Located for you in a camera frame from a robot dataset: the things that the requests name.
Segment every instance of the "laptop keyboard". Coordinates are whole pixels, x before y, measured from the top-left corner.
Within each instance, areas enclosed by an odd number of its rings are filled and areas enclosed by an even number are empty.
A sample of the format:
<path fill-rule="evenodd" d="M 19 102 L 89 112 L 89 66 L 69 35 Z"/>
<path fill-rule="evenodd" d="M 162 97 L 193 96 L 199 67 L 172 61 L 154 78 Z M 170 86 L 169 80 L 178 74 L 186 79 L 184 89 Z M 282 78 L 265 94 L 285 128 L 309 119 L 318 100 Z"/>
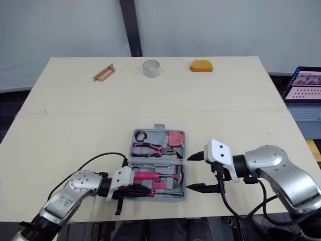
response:
<path fill-rule="evenodd" d="M 321 107 L 287 107 L 296 122 L 321 122 Z"/>

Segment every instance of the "cable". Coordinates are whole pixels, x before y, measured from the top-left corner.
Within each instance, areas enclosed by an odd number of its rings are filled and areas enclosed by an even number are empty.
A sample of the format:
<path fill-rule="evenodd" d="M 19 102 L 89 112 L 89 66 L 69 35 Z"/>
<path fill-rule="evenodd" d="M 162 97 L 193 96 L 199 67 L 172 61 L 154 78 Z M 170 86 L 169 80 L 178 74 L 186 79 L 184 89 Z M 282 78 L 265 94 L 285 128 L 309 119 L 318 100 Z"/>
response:
<path fill-rule="evenodd" d="M 259 184 L 261 185 L 262 187 L 262 190 L 263 190 L 263 214 L 265 216 L 265 218 L 272 224 L 274 225 L 278 225 L 278 226 L 291 226 L 291 225 L 296 225 L 296 224 L 299 224 L 300 222 L 306 220 L 307 218 L 315 215 L 315 214 L 318 214 L 318 213 L 321 213 L 321 209 L 317 209 L 315 211 L 312 211 L 312 212 L 309 212 L 307 214 L 303 214 L 301 217 L 295 219 L 295 220 L 292 220 L 292 221 L 289 221 L 289 222 L 278 222 L 278 221 L 275 221 L 273 219 L 271 219 L 267 212 L 266 212 L 266 203 L 267 203 L 267 200 L 266 200 L 266 189 L 264 187 L 264 184 L 258 180 Z"/>
<path fill-rule="evenodd" d="M 220 189 L 221 189 L 221 190 L 224 190 L 223 180 L 222 180 L 222 179 L 219 179 L 218 182 L 219 182 L 219 185 L 220 185 Z M 264 204 L 263 202 L 261 202 L 261 203 L 260 203 L 259 205 L 257 205 L 252 211 L 250 211 L 246 216 L 240 216 L 240 215 L 239 215 L 236 211 L 234 211 L 234 209 L 228 204 L 224 192 L 221 193 L 221 196 L 222 196 L 222 199 L 223 199 L 223 202 L 224 202 L 226 208 L 227 208 L 234 216 L 236 216 L 236 217 L 239 218 L 239 219 L 247 219 L 247 218 L 252 217 L 253 214 L 254 214 L 257 210 L 259 210 L 259 209 L 263 206 L 263 204 Z M 272 196 L 272 197 L 268 198 L 268 199 L 266 200 L 266 202 L 268 203 L 268 202 L 270 202 L 270 201 L 272 201 L 272 200 L 274 200 L 274 199 L 276 199 L 276 198 L 277 198 L 276 195 L 275 195 L 275 196 Z"/>
<path fill-rule="evenodd" d="M 301 236 L 301 233 L 297 233 L 296 235 L 294 235 L 289 241 L 296 241 L 298 237 Z"/>
<path fill-rule="evenodd" d="M 99 154 L 98 156 L 95 156 L 93 158 L 91 158 L 90 160 L 88 160 L 87 162 L 85 162 L 80 168 L 78 168 L 77 171 L 80 171 L 81 169 L 83 169 L 84 166 L 86 166 L 88 163 L 90 163 L 91 161 L 95 160 L 96 158 L 98 157 L 101 157 L 101 156 L 105 156 L 105 155 L 120 155 L 124 158 L 124 161 L 127 161 L 127 157 L 122 154 L 122 153 L 119 153 L 119 152 L 107 152 L 107 153 L 102 153 L 102 154 Z M 66 177 L 61 183 L 59 183 L 54 189 L 52 189 L 52 191 L 49 193 L 49 196 L 48 196 L 48 199 L 47 201 L 49 201 L 49 199 L 51 198 L 51 195 L 53 194 L 54 191 L 56 191 L 56 189 L 58 187 L 60 187 L 62 184 L 64 184 L 65 181 L 67 181 L 75 172 L 73 172 L 72 174 L 70 174 L 68 177 Z"/>

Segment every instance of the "wooden table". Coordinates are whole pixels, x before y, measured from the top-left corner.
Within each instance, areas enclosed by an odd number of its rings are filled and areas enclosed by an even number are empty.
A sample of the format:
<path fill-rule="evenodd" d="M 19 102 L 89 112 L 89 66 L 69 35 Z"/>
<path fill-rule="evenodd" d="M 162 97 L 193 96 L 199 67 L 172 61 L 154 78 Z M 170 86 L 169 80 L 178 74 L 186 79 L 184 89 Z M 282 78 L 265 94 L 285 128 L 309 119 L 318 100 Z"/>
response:
<path fill-rule="evenodd" d="M 316 147 L 315 143 L 313 140 L 306 140 L 307 145 L 309 146 L 315 160 L 318 162 L 318 165 L 321 165 L 321 154 L 318 150 L 318 148 Z"/>
<path fill-rule="evenodd" d="M 206 57 L 213 73 L 191 73 L 188 65 L 195 58 L 155 58 L 164 68 L 156 79 L 142 74 L 145 59 L 51 59 L 0 145 L 0 221 L 31 220 L 68 174 L 97 154 L 128 154 L 132 131 L 151 129 L 155 123 L 186 132 L 187 156 L 211 138 L 229 145 L 235 155 L 261 145 L 280 146 L 321 185 L 315 159 L 257 57 Z M 111 62 L 116 72 L 104 82 L 93 82 Z M 101 157 L 88 169 L 113 173 L 121 161 Z M 216 183 L 205 162 L 184 163 L 188 185 Z M 262 201 L 259 185 L 230 181 L 226 191 L 240 214 Z M 125 200 L 121 216 L 114 215 L 116 203 L 88 197 L 72 220 L 231 214 L 220 195 L 191 190 L 184 202 Z M 275 200 L 268 211 L 285 208 Z"/>

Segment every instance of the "black pole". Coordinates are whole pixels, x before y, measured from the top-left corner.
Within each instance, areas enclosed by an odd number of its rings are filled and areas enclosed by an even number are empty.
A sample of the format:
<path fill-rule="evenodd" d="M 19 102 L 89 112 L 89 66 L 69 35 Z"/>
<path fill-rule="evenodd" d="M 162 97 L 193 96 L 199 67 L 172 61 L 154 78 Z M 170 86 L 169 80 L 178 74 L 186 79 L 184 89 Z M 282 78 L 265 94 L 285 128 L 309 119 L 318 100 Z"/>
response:
<path fill-rule="evenodd" d="M 132 57 L 142 57 L 134 0 L 119 0 Z"/>

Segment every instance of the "laptop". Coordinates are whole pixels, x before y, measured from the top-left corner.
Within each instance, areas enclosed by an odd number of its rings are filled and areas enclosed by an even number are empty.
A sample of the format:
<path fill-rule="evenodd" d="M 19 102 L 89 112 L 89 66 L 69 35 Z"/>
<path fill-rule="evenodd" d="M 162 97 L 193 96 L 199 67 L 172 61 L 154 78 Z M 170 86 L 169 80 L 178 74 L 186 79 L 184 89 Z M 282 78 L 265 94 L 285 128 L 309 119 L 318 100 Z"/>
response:
<path fill-rule="evenodd" d="M 304 138 L 321 139 L 321 68 L 297 67 L 282 98 Z"/>

